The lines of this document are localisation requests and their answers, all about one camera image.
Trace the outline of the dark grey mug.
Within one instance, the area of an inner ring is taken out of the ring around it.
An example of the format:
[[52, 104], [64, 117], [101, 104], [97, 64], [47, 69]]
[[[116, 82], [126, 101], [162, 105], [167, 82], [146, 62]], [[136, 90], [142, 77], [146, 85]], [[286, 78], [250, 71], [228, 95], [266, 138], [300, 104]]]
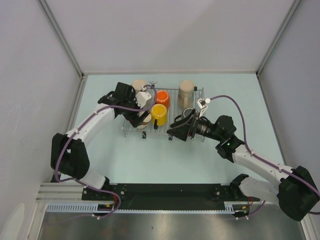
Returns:
[[174, 118], [174, 121], [177, 122], [179, 120], [182, 120], [186, 118], [188, 115], [190, 115], [192, 112], [195, 112], [196, 114], [198, 113], [198, 111], [195, 108], [192, 108], [192, 107], [185, 108], [180, 115]]

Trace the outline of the stainless steel cup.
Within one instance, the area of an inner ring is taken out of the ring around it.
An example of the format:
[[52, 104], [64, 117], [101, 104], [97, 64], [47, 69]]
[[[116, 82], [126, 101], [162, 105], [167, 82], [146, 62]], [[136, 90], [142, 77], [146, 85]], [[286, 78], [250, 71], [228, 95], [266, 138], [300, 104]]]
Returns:
[[152, 116], [149, 111], [140, 111], [138, 113], [139, 117], [143, 117], [142, 123], [137, 127], [138, 129], [144, 129], [152, 120]]

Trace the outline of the yellow mug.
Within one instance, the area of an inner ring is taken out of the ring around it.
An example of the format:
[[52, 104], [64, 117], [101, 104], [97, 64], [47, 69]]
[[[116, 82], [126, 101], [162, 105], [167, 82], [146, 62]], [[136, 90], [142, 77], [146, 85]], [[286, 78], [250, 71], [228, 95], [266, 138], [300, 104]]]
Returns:
[[150, 114], [153, 128], [155, 130], [167, 123], [168, 110], [163, 104], [155, 104], [151, 108]]

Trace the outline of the orange mug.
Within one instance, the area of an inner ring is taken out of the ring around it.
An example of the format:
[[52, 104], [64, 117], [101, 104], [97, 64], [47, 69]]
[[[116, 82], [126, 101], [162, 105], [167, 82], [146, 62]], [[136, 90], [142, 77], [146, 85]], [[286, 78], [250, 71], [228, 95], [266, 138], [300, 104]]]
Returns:
[[164, 105], [167, 109], [170, 108], [170, 94], [166, 90], [159, 90], [156, 93], [155, 101], [157, 104]]

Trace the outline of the beige floral mug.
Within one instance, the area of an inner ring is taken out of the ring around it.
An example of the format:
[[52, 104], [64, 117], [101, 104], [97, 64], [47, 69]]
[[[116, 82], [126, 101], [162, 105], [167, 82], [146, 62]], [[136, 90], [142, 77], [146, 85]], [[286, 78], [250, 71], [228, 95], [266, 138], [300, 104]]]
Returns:
[[140, 92], [143, 89], [143, 87], [145, 85], [147, 85], [147, 82], [143, 79], [136, 79], [132, 82], [131, 85], [134, 88], [135, 93], [137, 94], [138, 92]]

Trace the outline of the beige patterned mug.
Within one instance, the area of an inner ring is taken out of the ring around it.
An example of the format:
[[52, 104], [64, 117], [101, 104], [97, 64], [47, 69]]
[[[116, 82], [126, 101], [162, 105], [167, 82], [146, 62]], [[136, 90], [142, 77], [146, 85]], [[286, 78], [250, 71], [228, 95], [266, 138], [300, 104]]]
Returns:
[[178, 89], [177, 104], [180, 108], [192, 108], [194, 104], [195, 85], [191, 80], [184, 80]]

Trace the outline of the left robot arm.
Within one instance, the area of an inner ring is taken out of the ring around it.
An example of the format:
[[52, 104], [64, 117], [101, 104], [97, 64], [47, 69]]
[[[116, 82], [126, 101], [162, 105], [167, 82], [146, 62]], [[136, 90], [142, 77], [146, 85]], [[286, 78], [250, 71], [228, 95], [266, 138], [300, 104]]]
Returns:
[[115, 90], [103, 95], [92, 113], [78, 126], [53, 136], [50, 166], [57, 182], [62, 181], [59, 175], [64, 174], [67, 181], [92, 188], [100, 200], [110, 196], [109, 179], [91, 166], [87, 147], [99, 131], [118, 116], [123, 116], [134, 128], [141, 126], [151, 109], [148, 102], [152, 95], [148, 88], [154, 86], [145, 84], [136, 90], [132, 85], [118, 82]]

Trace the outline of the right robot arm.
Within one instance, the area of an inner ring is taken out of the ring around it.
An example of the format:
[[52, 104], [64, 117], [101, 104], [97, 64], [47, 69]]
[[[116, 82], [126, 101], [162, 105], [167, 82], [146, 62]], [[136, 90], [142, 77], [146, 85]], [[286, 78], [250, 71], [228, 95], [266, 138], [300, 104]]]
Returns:
[[277, 204], [292, 220], [301, 221], [320, 201], [320, 193], [310, 172], [302, 167], [292, 168], [274, 163], [256, 155], [244, 141], [235, 135], [232, 117], [221, 115], [215, 123], [199, 116], [195, 110], [185, 118], [172, 123], [167, 133], [182, 141], [195, 135], [218, 141], [217, 153], [234, 164], [243, 166], [262, 177], [257, 180], [245, 174], [234, 179], [231, 196], [242, 201], [256, 197]]

